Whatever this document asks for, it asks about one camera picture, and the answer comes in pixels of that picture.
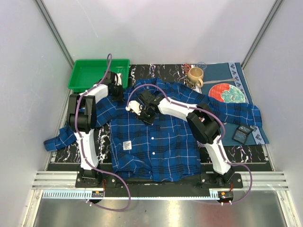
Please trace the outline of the blue plaid shirt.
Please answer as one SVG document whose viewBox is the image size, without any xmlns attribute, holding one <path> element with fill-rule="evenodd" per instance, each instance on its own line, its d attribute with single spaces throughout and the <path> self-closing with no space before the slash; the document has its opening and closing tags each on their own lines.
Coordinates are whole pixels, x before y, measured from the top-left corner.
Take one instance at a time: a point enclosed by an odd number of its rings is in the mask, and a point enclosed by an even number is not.
<svg viewBox="0 0 303 227">
<path fill-rule="evenodd" d="M 154 123 L 147 125 L 126 110 L 143 91 L 187 105 L 205 103 L 222 122 L 262 126 L 261 112 L 255 105 L 220 102 L 179 82 L 138 80 L 124 90 L 123 101 L 107 96 L 96 102 L 96 126 L 109 124 L 113 171 L 124 179 L 173 182 L 201 171 L 197 140 L 186 121 L 159 113 Z"/>
</svg>

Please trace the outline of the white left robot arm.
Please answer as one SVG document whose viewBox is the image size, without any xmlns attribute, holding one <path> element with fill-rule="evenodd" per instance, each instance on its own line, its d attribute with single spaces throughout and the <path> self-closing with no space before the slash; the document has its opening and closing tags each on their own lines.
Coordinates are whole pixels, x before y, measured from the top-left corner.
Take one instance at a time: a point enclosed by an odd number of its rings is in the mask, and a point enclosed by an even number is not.
<svg viewBox="0 0 303 227">
<path fill-rule="evenodd" d="M 79 183 L 98 187 L 102 183 L 102 173 L 95 151 L 94 129 L 97 125 L 97 103 L 111 97 L 114 101 L 123 101 L 122 74 L 106 71 L 103 78 L 89 90 L 69 97 L 67 124 L 76 136 L 80 151 Z"/>
</svg>

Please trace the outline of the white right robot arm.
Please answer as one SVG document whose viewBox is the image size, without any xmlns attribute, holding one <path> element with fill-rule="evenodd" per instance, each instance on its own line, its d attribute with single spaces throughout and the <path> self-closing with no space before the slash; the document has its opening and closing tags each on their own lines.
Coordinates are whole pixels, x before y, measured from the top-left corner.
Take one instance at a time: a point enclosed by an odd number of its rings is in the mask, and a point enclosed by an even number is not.
<svg viewBox="0 0 303 227">
<path fill-rule="evenodd" d="M 149 125 L 153 124 L 157 114 L 170 115 L 186 121 L 194 138 L 204 145 L 211 158 L 216 184 L 223 188 L 232 182 L 234 170 L 229 164 L 222 143 L 225 129 L 206 103 L 190 105 L 164 94 L 156 96 L 145 90 L 138 96 L 137 101 L 133 100 L 127 104 L 127 110 L 136 113 L 139 120 Z"/>
</svg>

